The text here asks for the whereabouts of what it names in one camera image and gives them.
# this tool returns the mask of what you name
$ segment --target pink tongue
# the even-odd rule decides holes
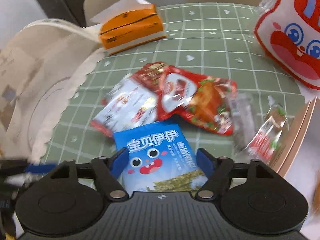
[[[155,171],[157,171],[159,169],[160,169],[159,167],[153,167],[153,168],[150,169],[149,173],[153,173],[153,172],[155,172]]]
[[[272,48],[276,52],[276,54],[295,72],[308,79],[319,79],[317,72],[311,66],[309,66],[307,63],[296,60],[292,53],[286,48],[279,45],[272,45]]]

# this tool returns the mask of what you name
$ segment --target cartoon face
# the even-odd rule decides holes
[[[160,152],[156,148],[148,149],[147,156],[142,160],[140,157],[134,157],[130,160],[130,165],[132,169],[128,170],[128,174],[133,174],[137,171],[140,174],[150,174],[160,169],[163,164],[162,159],[159,158]]]
[[[320,0],[280,0],[261,19],[260,43],[299,80],[320,87]]]

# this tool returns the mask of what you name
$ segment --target pink cartoon cheek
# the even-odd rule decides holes
[[[273,23],[273,27],[275,27],[277,30],[281,30],[279,23]]]

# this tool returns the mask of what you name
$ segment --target silver screw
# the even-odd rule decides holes
[[[116,199],[123,198],[125,197],[125,192],[122,190],[115,190],[110,193],[110,196]]]
[[[212,198],[213,197],[213,192],[210,191],[210,190],[201,190],[199,193],[198,193],[198,196],[200,198]]]

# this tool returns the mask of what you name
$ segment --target blue snack package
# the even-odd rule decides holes
[[[207,177],[179,126],[170,121],[146,124],[114,133],[117,150],[127,147],[129,163],[122,183],[134,191],[196,193]]]

